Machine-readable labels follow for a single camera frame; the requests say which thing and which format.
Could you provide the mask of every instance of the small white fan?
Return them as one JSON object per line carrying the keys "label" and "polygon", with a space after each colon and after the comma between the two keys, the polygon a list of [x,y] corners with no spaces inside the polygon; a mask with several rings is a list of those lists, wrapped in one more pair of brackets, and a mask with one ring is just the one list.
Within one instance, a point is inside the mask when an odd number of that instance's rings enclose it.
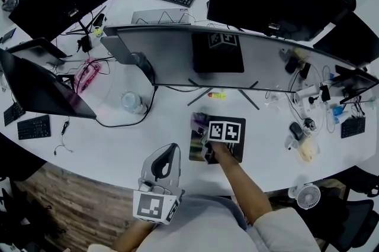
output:
{"label": "small white fan", "polygon": [[320,201],[320,198],[321,192],[319,187],[309,183],[299,190],[296,196],[296,201],[301,209],[308,210],[316,206]]}

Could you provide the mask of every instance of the white desk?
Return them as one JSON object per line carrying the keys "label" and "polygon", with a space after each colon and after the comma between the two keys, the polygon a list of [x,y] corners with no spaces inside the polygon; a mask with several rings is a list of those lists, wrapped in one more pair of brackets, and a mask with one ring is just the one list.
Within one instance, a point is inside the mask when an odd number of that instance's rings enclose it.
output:
{"label": "white desk", "polygon": [[[197,21],[206,19],[207,0],[195,0],[189,13]],[[177,8],[176,5],[158,0],[109,0],[105,13],[107,24],[128,24],[133,11],[147,9]],[[206,25],[209,22],[197,22]],[[11,41],[18,44],[22,31],[16,33]],[[58,47],[67,54],[76,51],[77,36],[60,36]],[[92,57],[106,57],[106,49],[99,46],[91,50]],[[85,59],[80,52],[72,59]],[[319,54],[319,66],[328,62],[328,58]],[[60,72],[67,72],[80,63],[66,63]],[[102,63],[103,70],[107,64]],[[152,95],[152,86],[136,66],[125,66],[110,62],[110,75],[98,75],[91,86],[81,95],[104,124],[134,122],[140,119],[123,112],[120,108],[120,95],[124,90],[132,90],[148,102]],[[68,171],[112,185],[137,188],[142,164],[147,156],[159,147],[176,142],[181,148],[180,186],[187,193],[205,193],[224,195],[231,192],[227,179],[219,165],[208,166],[205,163],[189,161],[190,116],[192,112],[205,112],[212,115],[246,118],[245,151],[242,167],[248,175],[264,190],[288,188],[299,177],[305,182],[322,179],[354,166],[375,154],[377,143],[376,109],[364,106],[366,112],[366,132],[350,138],[340,139],[341,126],[330,134],[325,124],[316,137],[320,154],[311,163],[301,160],[296,151],[284,148],[285,139],[290,134],[289,125],[295,121],[287,99],[283,94],[276,106],[266,106],[265,92],[246,91],[261,110],[257,111],[238,91],[228,90],[226,100],[203,97],[187,107],[187,103],[200,94],[200,91],[180,93],[161,87],[156,93],[153,108],[141,124],[126,128],[104,128],[96,121],[71,118],[70,126],[64,136],[67,147],[53,150],[60,144],[60,132],[66,117],[51,116],[52,136],[36,140],[17,139],[17,123],[4,127],[0,118],[0,132],[21,147]],[[0,92],[0,111],[12,104],[10,91]],[[35,113],[26,113],[21,120],[34,118]],[[316,114],[316,125],[321,127],[322,115]]]}

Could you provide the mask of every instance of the mouse pad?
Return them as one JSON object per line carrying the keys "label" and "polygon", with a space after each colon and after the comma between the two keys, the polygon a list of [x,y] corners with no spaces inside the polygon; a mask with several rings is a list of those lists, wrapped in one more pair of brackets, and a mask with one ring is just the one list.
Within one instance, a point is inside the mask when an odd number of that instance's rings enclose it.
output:
{"label": "mouse pad", "polygon": [[[209,116],[209,122],[211,124],[214,124],[214,125],[218,124],[216,122],[225,122],[224,124],[227,124],[228,122],[231,124],[240,124],[240,127],[238,128],[239,133],[237,135],[239,138],[238,143],[226,143],[226,146],[229,149],[229,151],[232,153],[232,155],[234,155],[235,159],[239,163],[241,163],[242,157],[243,157],[243,145],[245,143],[246,120],[244,118],[218,117],[215,115],[210,115]],[[201,156],[201,149],[202,149],[203,145],[201,144],[200,140],[202,139],[202,137],[203,136],[201,134],[192,130],[191,145],[189,147],[189,150],[190,150],[189,151],[189,160],[204,161],[203,157]]]}

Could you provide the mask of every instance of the pink object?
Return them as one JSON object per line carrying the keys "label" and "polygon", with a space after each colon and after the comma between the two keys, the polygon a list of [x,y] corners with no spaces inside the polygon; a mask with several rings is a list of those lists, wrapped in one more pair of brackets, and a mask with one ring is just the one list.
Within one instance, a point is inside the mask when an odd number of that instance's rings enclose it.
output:
{"label": "pink object", "polygon": [[98,62],[93,62],[89,65],[93,60],[95,60],[93,57],[88,58],[85,64],[76,72],[74,84],[76,93],[78,94],[82,93],[89,86],[101,69],[101,65]]}

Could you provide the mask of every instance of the person's right arm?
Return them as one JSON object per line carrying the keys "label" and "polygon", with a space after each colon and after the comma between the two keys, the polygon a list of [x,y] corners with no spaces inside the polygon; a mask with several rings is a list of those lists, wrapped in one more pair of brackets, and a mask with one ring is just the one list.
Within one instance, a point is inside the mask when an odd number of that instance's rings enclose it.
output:
{"label": "person's right arm", "polygon": [[272,211],[271,204],[256,185],[255,182],[243,171],[237,160],[230,154],[223,143],[211,142],[216,160],[220,163],[238,204],[251,224],[261,216]]}

